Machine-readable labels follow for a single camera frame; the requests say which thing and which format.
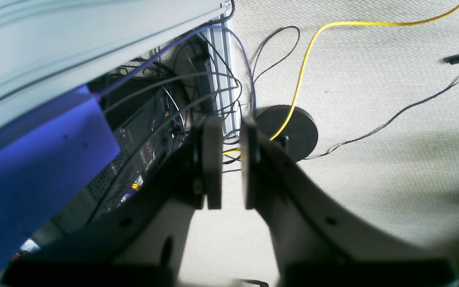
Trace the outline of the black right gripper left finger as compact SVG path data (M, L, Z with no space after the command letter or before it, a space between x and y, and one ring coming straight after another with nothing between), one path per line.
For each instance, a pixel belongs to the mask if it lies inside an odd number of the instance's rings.
M188 141L120 207L12 261L5 287L173 287L192 216L222 207L222 120L197 124Z

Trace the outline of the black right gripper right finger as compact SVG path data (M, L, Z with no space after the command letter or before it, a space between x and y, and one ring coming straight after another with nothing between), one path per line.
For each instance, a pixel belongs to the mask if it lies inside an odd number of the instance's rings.
M283 147L241 120L245 207L267 224L279 287L457 287L454 264L373 227L312 182Z

